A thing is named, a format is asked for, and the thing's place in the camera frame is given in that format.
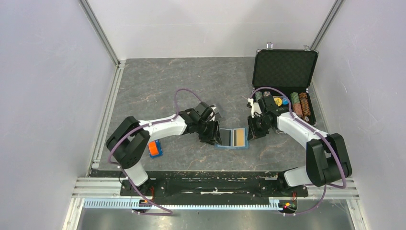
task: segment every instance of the gray marble table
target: gray marble table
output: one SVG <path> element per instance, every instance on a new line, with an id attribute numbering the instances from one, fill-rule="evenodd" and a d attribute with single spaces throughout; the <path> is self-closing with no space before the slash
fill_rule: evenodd
<path id="1" fill-rule="evenodd" d="M 208 104 L 216 104 L 222 115 L 220 127 L 247 127 L 252 91 L 253 57 L 203 57 L 130 59 L 125 64 L 108 137 L 124 118 L 152 120 L 174 114 L 173 96 L 178 88 L 189 88 Z M 325 130 L 316 95 L 310 97 L 317 128 Z M 199 102 L 188 92 L 178 94 L 181 110 Z M 250 170 L 282 171 L 305 164 L 305 150 L 290 136 L 271 132 L 250 141 L 249 149 L 218 150 L 200 143 L 197 134 L 161 140 L 163 156 L 151 159 L 147 150 L 141 159 L 145 170 Z M 107 163 L 104 148 L 99 170 L 117 170 Z"/>

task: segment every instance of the robotic arm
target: robotic arm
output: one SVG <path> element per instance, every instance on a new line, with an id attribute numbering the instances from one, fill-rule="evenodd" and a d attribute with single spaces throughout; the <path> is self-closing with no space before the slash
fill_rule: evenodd
<path id="1" fill-rule="evenodd" d="M 248 140 L 266 136 L 270 128 L 279 129 L 293 137 L 306 149 L 306 166 L 287 170 L 278 180 L 283 188 L 291 188 L 304 184 L 323 186 L 341 179 L 338 166 L 333 157 L 326 157 L 330 153 L 326 144 L 321 140 L 323 136 L 333 147 L 337 154 L 345 177 L 351 176 L 352 167 L 345 147 L 344 139 L 340 134 L 328 134 L 314 127 L 310 131 L 304 125 L 295 121 L 299 117 L 289 109 L 278 107 L 273 97 L 264 97 L 254 102 L 248 99 L 251 116 L 248 117 Z"/>
<path id="2" fill-rule="evenodd" d="M 125 139 L 113 153 L 114 158 L 136 186 L 142 185 L 148 179 L 148 175 L 139 161 L 151 141 L 196 132 L 199 134 L 201 142 L 211 145 L 215 143 L 222 144 L 219 135 L 219 122 L 215 121 L 215 112 L 205 102 L 199 103 L 195 108 L 179 112 L 175 119 L 172 119 L 173 117 L 175 116 L 138 121 L 133 116 L 129 116 L 107 140 L 106 146 L 112 151 L 118 141 L 131 130 L 139 126 L 145 126 L 130 135 L 134 137 L 132 140 Z M 165 120 L 170 122 L 159 123 L 159 121 Z"/>

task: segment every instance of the open black briefcase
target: open black briefcase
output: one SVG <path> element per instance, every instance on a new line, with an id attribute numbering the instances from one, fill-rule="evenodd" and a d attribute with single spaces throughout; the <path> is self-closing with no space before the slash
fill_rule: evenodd
<path id="1" fill-rule="evenodd" d="M 306 122 L 310 125 L 316 124 L 315 113 L 307 89 L 310 86 L 313 72 L 316 67 L 318 52 L 310 50 L 285 50 L 285 49 L 259 49 L 255 56 L 254 75 L 252 86 L 257 89 L 263 86 L 272 87 L 284 93 L 290 101 L 291 94 L 305 93 L 307 95 L 308 107 L 306 111 L 310 115 L 306 117 Z M 272 96 L 278 97 L 279 93 L 271 90 Z"/>

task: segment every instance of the wall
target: wall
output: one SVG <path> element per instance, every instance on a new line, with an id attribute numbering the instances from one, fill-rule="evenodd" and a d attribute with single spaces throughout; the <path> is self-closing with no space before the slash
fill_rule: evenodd
<path id="1" fill-rule="evenodd" d="M 318 48 L 314 85 L 347 143 L 373 230 L 404 229 L 406 2 L 345 1 Z"/>
<path id="2" fill-rule="evenodd" d="M 120 59 L 254 56 L 311 45 L 334 0 L 89 0 Z"/>
<path id="3" fill-rule="evenodd" d="M 77 0 L 0 3 L 0 229 L 61 229 L 114 66 Z"/>

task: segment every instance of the blue and orange object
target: blue and orange object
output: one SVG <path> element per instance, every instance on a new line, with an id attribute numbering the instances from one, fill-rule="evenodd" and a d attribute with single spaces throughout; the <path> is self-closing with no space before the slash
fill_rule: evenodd
<path id="1" fill-rule="evenodd" d="M 151 141 L 148 144 L 149 156 L 151 158 L 162 156 L 161 142 L 159 140 Z"/>

